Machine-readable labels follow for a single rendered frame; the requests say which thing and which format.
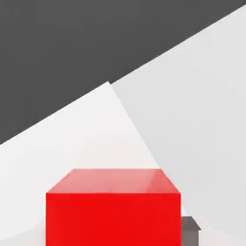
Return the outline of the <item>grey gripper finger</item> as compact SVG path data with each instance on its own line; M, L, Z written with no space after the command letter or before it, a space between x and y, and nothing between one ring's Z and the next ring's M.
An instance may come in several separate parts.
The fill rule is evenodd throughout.
M181 246L221 246L218 233L205 221L181 217Z

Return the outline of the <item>small red cube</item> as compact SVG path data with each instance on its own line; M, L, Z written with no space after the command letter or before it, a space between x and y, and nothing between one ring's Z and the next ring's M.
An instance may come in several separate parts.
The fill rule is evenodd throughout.
M181 246L181 194L161 169L73 169L46 193L46 246Z

